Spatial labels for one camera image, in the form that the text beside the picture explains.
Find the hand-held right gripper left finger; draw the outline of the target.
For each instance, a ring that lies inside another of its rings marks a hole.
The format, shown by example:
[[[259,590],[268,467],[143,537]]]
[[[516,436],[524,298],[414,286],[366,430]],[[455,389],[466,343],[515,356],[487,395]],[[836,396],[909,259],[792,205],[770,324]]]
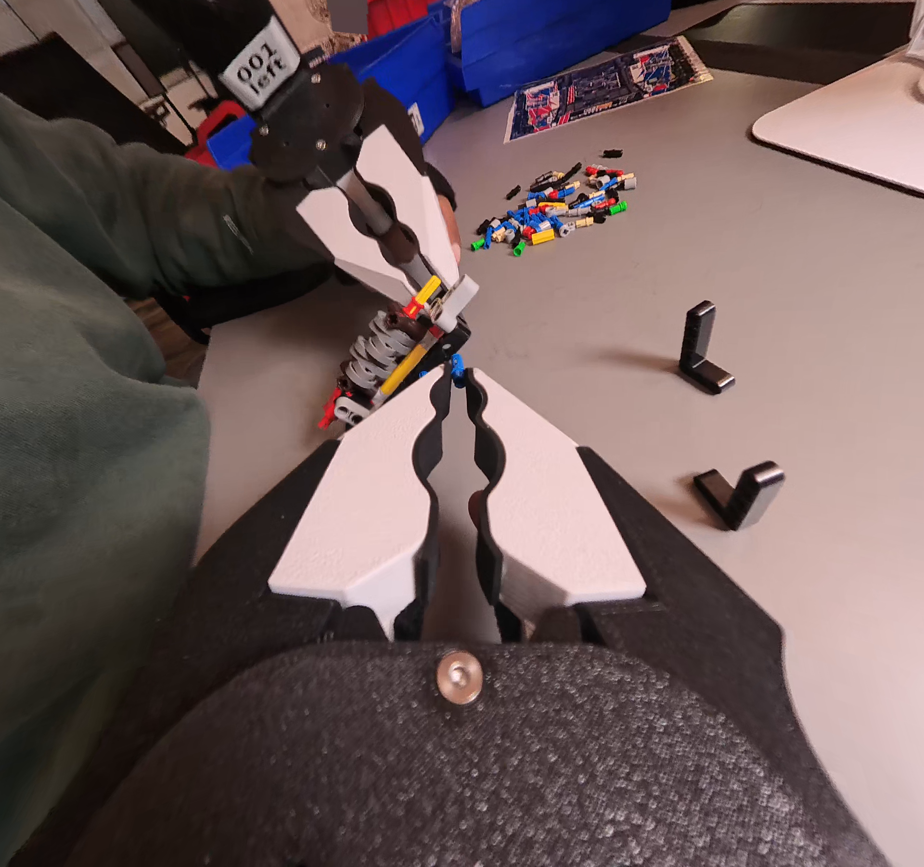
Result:
[[[438,500],[453,383],[430,370],[347,431],[269,577],[276,595],[367,607],[392,640],[418,640],[439,565]]]

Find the lego instruction booklet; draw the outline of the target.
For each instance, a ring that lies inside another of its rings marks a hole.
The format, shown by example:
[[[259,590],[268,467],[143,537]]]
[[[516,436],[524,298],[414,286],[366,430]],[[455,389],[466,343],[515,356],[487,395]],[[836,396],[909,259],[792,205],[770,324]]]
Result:
[[[510,143],[560,129],[712,79],[685,36],[657,39],[519,89],[503,140]]]

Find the white monitor stand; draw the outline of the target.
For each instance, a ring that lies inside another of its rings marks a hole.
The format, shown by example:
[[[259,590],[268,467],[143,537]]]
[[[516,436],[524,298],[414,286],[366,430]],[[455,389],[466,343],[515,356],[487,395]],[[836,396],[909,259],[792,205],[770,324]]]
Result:
[[[923,194],[923,0],[897,52],[752,126],[758,142]]]

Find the black L-shaped lego beam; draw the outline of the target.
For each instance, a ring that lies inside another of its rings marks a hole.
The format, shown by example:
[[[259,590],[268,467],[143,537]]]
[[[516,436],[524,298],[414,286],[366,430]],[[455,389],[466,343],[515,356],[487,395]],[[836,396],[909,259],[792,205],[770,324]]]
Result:
[[[711,362],[707,356],[716,312],[716,306],[710,300],[703,300],[687,311],[678,362],[680,374],[710,395],[720,395],[735,383],[733,375]]]
[[[717,469],[699,473],[692,483],[710,512],[730,531],[758,522],[785,481],[783,470],[773,461],[745,468],[735,485]]]

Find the person's green sweater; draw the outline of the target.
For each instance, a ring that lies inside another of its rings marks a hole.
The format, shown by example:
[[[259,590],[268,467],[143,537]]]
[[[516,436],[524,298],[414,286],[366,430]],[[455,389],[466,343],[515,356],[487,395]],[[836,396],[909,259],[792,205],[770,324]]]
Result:
[[[2,864],[91,755],[197,538],[205,413],[122,295],[2,203]]]

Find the pile of small lego pieces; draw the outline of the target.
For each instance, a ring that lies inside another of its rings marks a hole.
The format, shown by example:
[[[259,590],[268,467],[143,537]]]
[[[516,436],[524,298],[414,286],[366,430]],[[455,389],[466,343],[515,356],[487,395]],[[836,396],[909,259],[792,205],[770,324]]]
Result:
[[[485,218],[468,248],[479,252],[506,249],[514,258],[528,249],[604,226],[628,209],[627,195],[638,187],[632,171],[604,164],[550,170],[526,190],[515,187],[502,214]]]

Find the partly built lego assembly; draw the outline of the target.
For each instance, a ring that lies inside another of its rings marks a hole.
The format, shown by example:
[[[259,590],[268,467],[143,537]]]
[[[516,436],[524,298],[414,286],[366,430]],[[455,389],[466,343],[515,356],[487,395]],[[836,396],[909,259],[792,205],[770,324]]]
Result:
[[[318,427],[358,425],[437,367],[448,365],[451,376],[452,356],[470,339],[464,311],[478,293],[467,275],[452,289],[433,275],[406,304],[378,311],[351,345]]]

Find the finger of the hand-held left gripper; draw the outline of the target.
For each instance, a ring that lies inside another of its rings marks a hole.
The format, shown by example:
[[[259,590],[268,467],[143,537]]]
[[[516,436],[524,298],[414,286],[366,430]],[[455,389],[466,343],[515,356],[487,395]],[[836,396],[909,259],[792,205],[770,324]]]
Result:
[[[378,235],[367,220],[353,221],[352,206],[332,187],[310,192],[296,210],[341,271],[387,299],[409,302],[426,276],[416,237],[395,220]]]
[[[384,192],[395,220],[416,237],[419,255],[430,271],[448,289],[454,288],[460,279],[458,263],[433,184],[386,126],[364,139],[355,169],[369,188]]]

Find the large blue storage bin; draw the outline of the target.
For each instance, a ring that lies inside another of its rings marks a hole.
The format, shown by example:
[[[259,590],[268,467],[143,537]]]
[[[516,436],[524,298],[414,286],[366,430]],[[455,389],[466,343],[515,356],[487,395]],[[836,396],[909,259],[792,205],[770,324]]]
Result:
[[[433,2],[429,14],[444,35],[450,83],[487,107],[660,24],[672,0],[479,0],[460,11],[459,52],[449,2]]]

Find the person's left forearm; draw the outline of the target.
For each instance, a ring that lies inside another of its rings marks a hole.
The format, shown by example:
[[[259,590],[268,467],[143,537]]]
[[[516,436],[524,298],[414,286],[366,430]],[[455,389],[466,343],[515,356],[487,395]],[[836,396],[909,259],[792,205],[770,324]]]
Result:
[[[285,234],[254,168],[203,167],[48,121],[2,96],[2,221],[33,226],[123,296],[243,285],[324,265]]]

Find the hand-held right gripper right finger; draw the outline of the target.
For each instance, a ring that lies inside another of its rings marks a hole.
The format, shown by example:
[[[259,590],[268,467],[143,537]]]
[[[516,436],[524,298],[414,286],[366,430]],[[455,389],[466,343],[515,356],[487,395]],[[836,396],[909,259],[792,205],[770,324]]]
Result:
[[[551,609],[646,592],[578,444],[477,368],[466,371],[475,462],[476,566],[501,640],[519,642]]]

